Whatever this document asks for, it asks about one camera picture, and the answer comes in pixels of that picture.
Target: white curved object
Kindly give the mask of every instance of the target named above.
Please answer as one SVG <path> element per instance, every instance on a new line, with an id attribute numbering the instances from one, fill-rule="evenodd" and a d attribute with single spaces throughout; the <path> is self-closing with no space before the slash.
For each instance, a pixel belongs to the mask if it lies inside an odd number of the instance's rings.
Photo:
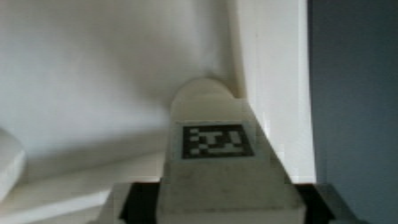
<path id="1" fill-rule="evenodd" d="M 24 163 L 23 146 L 10 134 L 0 130 L 0 202 L 21 178 Z"/>
<path id="2" fill-rule="evenodd" d="M 302 224 L 303 212 L 248 103 L 197 79 L 172 102 L 156 222 Z"/>

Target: white wall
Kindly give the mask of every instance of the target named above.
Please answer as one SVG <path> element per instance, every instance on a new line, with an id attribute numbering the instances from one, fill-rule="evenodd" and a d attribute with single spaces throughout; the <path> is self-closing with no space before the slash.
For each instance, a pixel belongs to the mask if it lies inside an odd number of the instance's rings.
<path id="1" fill-rule="evenodd" d="M 295 182 L 314 182 L 303 0 L 229 2 L 236 72 Z"/>
<path id="2" fill-rule="evenodd" d="M 165 147 L 177 87 L 234 87 L 227 38 L 223 0 L 1 0 L 0 127 L 28 180 Z"/>

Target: black base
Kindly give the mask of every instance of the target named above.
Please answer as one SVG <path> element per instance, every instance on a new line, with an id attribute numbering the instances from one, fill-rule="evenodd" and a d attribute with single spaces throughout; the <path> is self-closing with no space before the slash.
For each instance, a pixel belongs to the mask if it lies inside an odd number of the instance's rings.
<path id="1" fill-rule="evenodd" d="M 307 206 L 305 224 L 326 224 L 334 215 L 312 184 L 295 185 Z M 156 224 L 159 183 L 133 183 L 119 218 L 126 224 Z"/>

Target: blue-gray wall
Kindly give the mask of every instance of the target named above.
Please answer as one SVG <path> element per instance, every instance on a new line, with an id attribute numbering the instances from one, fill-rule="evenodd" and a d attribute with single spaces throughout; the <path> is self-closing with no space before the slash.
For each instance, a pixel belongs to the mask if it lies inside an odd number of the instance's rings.
<path id="1" fill-rule="evenodd" d="M 312 0 L 318 180 L 360 219 L 398 223 L 398 1 Z"/>

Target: black and white square pattern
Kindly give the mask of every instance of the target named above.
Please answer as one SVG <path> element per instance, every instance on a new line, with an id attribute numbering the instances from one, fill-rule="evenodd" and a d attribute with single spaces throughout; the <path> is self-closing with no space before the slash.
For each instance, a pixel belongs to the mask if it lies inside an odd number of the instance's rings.
<path id="1" fill-rule="evenodd" d="M 183 159 L 254 156 L 241 125 L 183 127 Z"/>

